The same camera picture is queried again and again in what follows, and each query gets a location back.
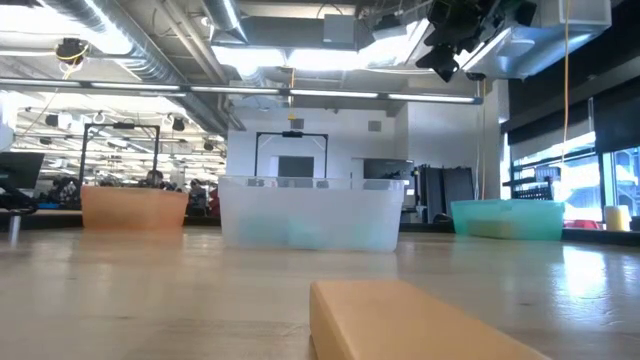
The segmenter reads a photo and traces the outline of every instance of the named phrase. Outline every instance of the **table surface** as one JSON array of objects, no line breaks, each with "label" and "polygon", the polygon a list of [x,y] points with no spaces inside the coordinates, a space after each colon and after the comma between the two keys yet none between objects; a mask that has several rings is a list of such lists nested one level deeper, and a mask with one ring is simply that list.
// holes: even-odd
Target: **table surface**
[{"label": "table surface", "polygon": [[0,242],[2,358],[313,359],[310,283],[379,278],[555,359],[640,358],[636,248],[403,233],[390,254],[241,250],[219,231]]}]

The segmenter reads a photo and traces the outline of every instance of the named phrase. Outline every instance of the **fluorescent light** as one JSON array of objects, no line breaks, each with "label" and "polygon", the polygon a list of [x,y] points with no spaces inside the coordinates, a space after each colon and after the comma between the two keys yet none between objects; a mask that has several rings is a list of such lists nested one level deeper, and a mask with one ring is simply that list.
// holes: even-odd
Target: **fluorescent light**
[{"label": "fluorescent light", "polygon": [[103,83],[92,82],[91,85],[102,89],[127,89],[127,90],[148,90],[148,91],[171,91],[180,90],[178,85],[162,85],[162,84],[131,84],[131,83]]},{"label": "fluorescent light", "polygon": [[56,53],[50,50],[39,49],[0,49],[0,56],[53,56]]},{"label": "fluorescent light", "polygon": [[243,88],[226,86],[192,86],[193,92],[212,92],[224,94],[251,94],[251,95],[278,95],[278,89],[267,88]]},{"label": "fluorescent light", "polygon": [[304,95],[304,96],[351,97],[351,98],[361,98],[361,99],[375,99],[378,97],[378,93],[372,93],[372,92],[304,90],[304,89],[291,89],[290,94]]},{"label": "fluorescent light", "polygon": [[420,94],[389,94],[390,100],[419,101],[419,102],[444,102],[454,104],[473,104],[476,98],[468,96],[446,95],[420,95]]},{"label": "fluorescent light", "polygon": [[335,71],[360,68],[358,53],[346,50],[294,50],[287,65],[296,70]]},{"label": "fluorescent light", "polygon": [[483,47],[480,52],[475,54],[475,56],[472,56],[471,59],[462,66],[462,70],[469,71],[469,69],[474,67],[480,60],[482,60],[482,58],[487,56],[487,54],[491,50],[493,50],[493,48],[495,48],[496,45],[498,45],[502,40],[504,40],[504,38],[507,37],[507,35],[509,35],[510,33],[511,33],[511,29],[506,29],[502,31],[500,34],[498,34],[498,36],[493,38],[493,40],[491,40],[485,47]]},{"label": "fluorescent light", "polygon": [[[141,141],[141,142],[145,142],[145,141],[155,142],[156,141],[155,138],[145,138],[145,137],[132,137],[132,138],[128,138],[127,140],[129,140],[129,141]],[[180,142],[187,142],[187,140],[185,140],[185,139],[173,139],[173,138],[172,139],[160,138],[160,142],[163,142],[163,143],[180,143]]]},{"label": "fluorescent light", "polygon": [[0,79],[0,85],[80,87],[80,83],[77,81],[45,80],[45,79]]},{"label": "fluorescent light", "polygon": [[166,97],[185,97],[186,93],[163,93],[157,91],[141,91],[141,96],[166,96]]}]

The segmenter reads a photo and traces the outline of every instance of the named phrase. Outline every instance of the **yellow cable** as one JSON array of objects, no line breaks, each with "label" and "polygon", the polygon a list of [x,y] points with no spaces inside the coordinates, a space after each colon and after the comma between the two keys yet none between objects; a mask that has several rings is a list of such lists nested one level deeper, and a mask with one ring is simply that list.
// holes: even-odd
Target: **yellow cable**
[{"label": "yellow cable", "polygon": [[84,46],[84,49],[82,49],[82,51],[80,51],[79,53],[77,53],[77,54],[75,54],[75,55],[66,56],[66,57],[56,55],[56,57],[58,58],[58,60],[63,60],[63,61],[66,61],[66,60],[75,60],[75,59],[79,58],[80,56],[84,55],[84,54],[87,52],[87,50],[89,50],[89,44],[85,45],[85,46]]},{"label": "yellow cable", "polygon": [[485,104],[487,98],[487,79],[482,81],[482,200],[484,200],[484,189],[485,189],[485,180],[486,180],[486,172],[485,172],[485,164],[486,164],[486,124],[487,124],[487,116],[485,113]]},{"label": "yellow cable", "polygon": [[[296,68],[291,68],[291,89],[296,83]],[[293,96],[289,95],[289,120],[295,120],[296,116],[293,114]]]},{"label": "yellow cable", "polygon": [[567,130],[569,129],[569,13],[571,0],[565,1],[566,18],[564,22],[564,136],[562,138],[561,163],[566,153]]}]

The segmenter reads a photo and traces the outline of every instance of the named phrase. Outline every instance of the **ceiling light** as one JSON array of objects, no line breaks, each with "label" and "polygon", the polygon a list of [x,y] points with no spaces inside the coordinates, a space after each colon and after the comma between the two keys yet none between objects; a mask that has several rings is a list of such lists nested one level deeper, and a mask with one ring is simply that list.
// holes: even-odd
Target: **ceiling light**
[{"label": "ceiling light", "polygon": [[192,86],[194,92],[212,92],[224,94],[278,95],[278,89],[244,88],[231,86]]},{"label": "ceiling light", "polygon": [[140,96],[166,96],[166,97],[185,97],[186,93],[163,93],[157,91],[141,91]]},{"label": "ceiling light", "polygon": [[107,144],[113,145],[115,147],[123,148],[123,149],[126,149],[127,146],[129,145],[126,141],[113,139],[113,138],[110,138],[109,140],[107,140]]},{"label": "ceiling light", "polygon": [[312,71],[353,70],[360,67],[357,52],[324,49],[294,50],[287,65]]},{"label": "ceiling light", "polygon": [[27,85],[47,87],[80,87],[77,81],[47,80],[47,79],[0,79],[0,85]]},{"label": "ceiling light", "polygon": [[334,96],[334,97],[349,97],[349,98],[361,98],[361,99],[375,99],[378,97],[378,93],[373,93],[373,92],[304,90],[304,89],[291,89],[289,92],[291,95],[303,95],[303,96]]},{"label": "ceiling light", "polygon": [[453,104],[474,104],[478,99],[468,96],[446,96],[446,95],[420,95],[420,94],[389,94],[389,100],[404,100],[417,102],[441,102]]},{"label": "ceiling light", "polygon": [[51,50],[39,49],[0,49],[0,56],[53,56],[56,53]]},{"label": "ceiling light", "polygon": [[131,83],[105,83],[92,82],[91,85],[101,89],[128,89],[128,90],[148,90],[148,91],[172,91],[180,90],[178,85],[162,85],[162,84],[131,84]]},{"label": "ceiling light", "polygon": [[[129,141],[140,141],[140,142],[155,142],[156,139],[155,138],[145,138],[145,137],[132,137],[132,138],[127,138],[127,140]],[[186,143],[187,140],[185,139],[160,139],[160,142],[162,143]]]}]

